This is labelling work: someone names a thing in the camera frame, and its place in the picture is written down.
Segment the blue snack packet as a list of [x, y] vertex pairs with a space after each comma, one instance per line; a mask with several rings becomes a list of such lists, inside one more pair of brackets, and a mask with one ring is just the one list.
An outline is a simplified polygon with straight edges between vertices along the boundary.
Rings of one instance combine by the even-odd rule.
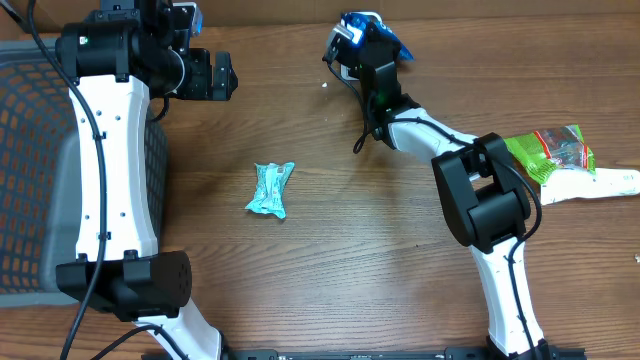
[[397, 35], [387, 26], [382, 17], [373, 11], [351, 11], [341, 14], [340, 23], [353, 35], [351, 42], [359, 48], [364, 44], [365, 32], [368, 25], [372, 25], [384, 40], [390, 40], [400, 45], [399, 59], [402, 61], [414, 61], [413, 54], [399, 40]]

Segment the teal snack packet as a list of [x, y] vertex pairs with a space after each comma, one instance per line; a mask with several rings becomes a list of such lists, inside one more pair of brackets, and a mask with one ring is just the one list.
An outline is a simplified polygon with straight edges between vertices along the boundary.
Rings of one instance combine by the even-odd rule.
[[284, 220], [287, 213], [283, 193], [294, 168], [294, 162], [256, 164], [256, 189], [253, 199], [245, 209], [256, 214], [274, 215]]

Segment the green snack bag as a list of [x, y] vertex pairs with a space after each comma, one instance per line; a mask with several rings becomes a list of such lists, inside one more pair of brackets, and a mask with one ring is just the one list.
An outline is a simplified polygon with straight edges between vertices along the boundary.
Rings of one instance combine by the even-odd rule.
[[505, 144], [529, 177], [540, 185], [558, 169], [595, 173], [595, 156], [577, 124], [507, 138]]

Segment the white cosmetic tube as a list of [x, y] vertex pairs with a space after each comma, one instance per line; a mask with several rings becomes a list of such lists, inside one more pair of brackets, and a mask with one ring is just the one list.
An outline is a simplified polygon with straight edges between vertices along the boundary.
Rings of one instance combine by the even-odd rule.
[[597, 199], [639, 194], [639, 171], [596, 168], [557, 169], [541, 185], [540, 202], [550, 205], [571, 199]]

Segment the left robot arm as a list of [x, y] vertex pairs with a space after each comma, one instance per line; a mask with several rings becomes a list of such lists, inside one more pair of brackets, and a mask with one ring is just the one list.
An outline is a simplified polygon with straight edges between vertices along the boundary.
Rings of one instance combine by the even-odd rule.
[[148, 200], [150, 102], [227, 101], [237, 87], [228, 53], [191, 46], [201, 29], [193, 2], [104, 1], [55, 44], [81, 171], [76, 257], [57, 266], [57, 287], [152, 335], [170, 359], [230, 357], [192, 298], [188, 256], [160, 250]]

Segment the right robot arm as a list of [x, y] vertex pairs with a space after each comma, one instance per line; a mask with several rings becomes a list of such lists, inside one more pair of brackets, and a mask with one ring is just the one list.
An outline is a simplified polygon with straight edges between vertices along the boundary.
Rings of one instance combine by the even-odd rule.
[[524, 266], [525, 222], [541, 215], [530, 184], [514, 168], [505, 141], [477, 137], [432, 118], [403, 92], [397, 65], [411, 59], [397, 36], [373, 13], [343, 14], [327, 41], [324, 60], [354, 93], [363, 135], [430, 164], [445, 222], [476, 263], [489, 314], [488, 347], [495, 359], [548, 359]]

